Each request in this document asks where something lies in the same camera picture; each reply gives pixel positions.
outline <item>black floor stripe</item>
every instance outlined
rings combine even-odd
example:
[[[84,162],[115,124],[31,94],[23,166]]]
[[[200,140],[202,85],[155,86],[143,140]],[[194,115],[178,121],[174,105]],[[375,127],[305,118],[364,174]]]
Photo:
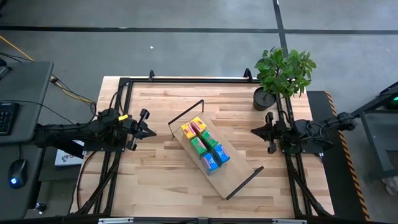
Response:
[[[285,34],[329,34],[329,35],[398,35],[398,30],[318,30],[285,29]]]
[[[170,33],[242,33],[277,34],[278,29],[240,28],[139,28],[139,27],[73,27],[73,26],[0,26],[0,30],[43,32],[170,32]]]
[[[83,27],[83,26],[11,26],[0,25],[0,30],[39,32],[170,32],[170,33],[225,33],[225,34],[279,34],[281,47],[286,47],[284,34],[306,35],[398,35],[398,30],[321,30],[284,29],[279,5],[274,0],[278,29],[251,28],[147,28],[147,27]]]
[[[284,23],[282,22],[282,16],[280,14],[279,3],[278,0],[272,0],[272,2],[274,4],[276,24],[278,26],[278,31],[279,31],[280,46],[284,49],[284,55],[285,57],[287,57],[289,53],[287,51],[286,37],[284,34]]]

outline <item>black plant pot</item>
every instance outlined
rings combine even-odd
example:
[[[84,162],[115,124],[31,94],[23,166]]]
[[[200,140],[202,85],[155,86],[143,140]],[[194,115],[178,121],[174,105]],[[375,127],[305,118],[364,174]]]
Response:
[[[264,111],[272,106],[276,101],[275,95],[272,93],[264,92],[263,87],[254,91],[253,107],[258,111]]]

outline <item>wooden board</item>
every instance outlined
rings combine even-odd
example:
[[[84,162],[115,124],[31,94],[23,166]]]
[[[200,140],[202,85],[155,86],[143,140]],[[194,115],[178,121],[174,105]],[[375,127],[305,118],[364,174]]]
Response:
[[[189,156],[199,169],[203,172],[203,175],[211,182],[212,186],[220,193],[222,198],[227,198],[235,189],[237,189],[250,175],[253,174],[254,170],[244,160],[244,158],[237,152],[237,150],[229,143],[229,141],[219,133],[217,127],[206,117],[206,111],[200,113],[198,117],[207,125],[207,130],[220,144],[223,145],[224,150],[231,157],[229,161],[222,165],[216,172],[211,175],[206,173],[206,168],[199,160],[195,150],[192,148],[189,140],[182,133],[181,128],[178,128],[173,132],[174,137],[184,147]]]
[[[109,106],[118,83],[119,77],[104,77],[98,110]],[[264,117],[268,111],[273,111],[274,118],[277,118],[276,106],[266,111],[252,108],[252,95],[257,87],[256,84],[135,83],[130,114],[137,119],[142,108],[148,109],[150,117],[147,123],[157,136],[139,141],[137,151],[122,154],[112,216],[294,217],[284,155],[279,151],[268,154],[268,143],[250,133],[250,129],[265,124]],[[230,200],[221,198],[173,138],[167,125],[200,99],[206,102],[207,117],[250,167],[264,166],[264,170]],[[295,119],[312,118],[306,94],[292,98],[292,106]],[[200,111],[201,108],[197,108],[193,113]],[[195,114],[187,116],[188,121]],[[103,156],[98,152],[84,171],[81,203],[98,185]],[[303,164],[309,189],[324,208],[333,213],[322,162],[313,155],[304,154]],[[298,195],[300,208],[304,210],[300,190]],[[76,210],[75,202],[72,211]]]

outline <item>potted plant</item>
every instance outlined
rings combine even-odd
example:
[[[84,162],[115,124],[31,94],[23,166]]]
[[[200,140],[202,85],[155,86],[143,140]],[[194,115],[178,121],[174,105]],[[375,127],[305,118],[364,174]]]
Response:
[[[312,69],[317,65],[310,59],[310,52],[299,54],[291,50],[285,58],[283,48],[272,48],[262,53],[254,67],[260,71],[257,79],[261,87],[254,92],[253,107],[263,111],[275,103],[278,94],[291,97],[299,92],[301,96],[305,87],[311,84]]]

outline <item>yellow cable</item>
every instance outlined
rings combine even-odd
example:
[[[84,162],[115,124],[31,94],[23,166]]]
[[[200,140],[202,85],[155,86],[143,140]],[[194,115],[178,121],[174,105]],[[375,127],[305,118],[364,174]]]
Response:
[[[4,40],[5,43],[9,44],[11,47],[14,47],[17,51],[19,51],[21,54],[25,55],[29,60],[34,61],[31,57],[29,57],[27,54],[25,54],[23,51],[21,51],[19,48],[17,48],[14,44],[10,43],[8,40],[6,40],[3,36],[0,35],[0,39]]]
[[[25,55],[25,57],[27,57],[29,60],[31,60],[31,61],[34,62],[34,60],[33,60],[31,57],[29,57],[29,55],[25,54],[25,52],[23,52],[23,51],[22,51],[21,49],[19,49],[17,46],[15,46],[14,44],[12,44],[12,43],[9,42],[8,40],[6,40],[3,36],[0,35],[0,39],[2,39],[3,41],[5,41],[5,43],[9,44],[11,47],[13,47],[13,48],[16,49],[17,51],[19,51],[21,54]],[[83,98],[81,98],[81,97],[79,97],[79,96],[76,96],[76,95],[74,95],[74,94],[71,94],[69,91],[64,90],[64,87],[63,87],[61,84],[59,84],[58,82],[55,82],[55,84],[56,84],[57,86],[59,86],[59,87],[61,88],[61,90],[62,90],[66,95],[68,95],[68,96],[70,96],[70,97],[72,97],[72,98],[74,98],[74,99],[84,101],[84,102],[86,102],[86,103],[92,103],[91,100],[83,99]]]

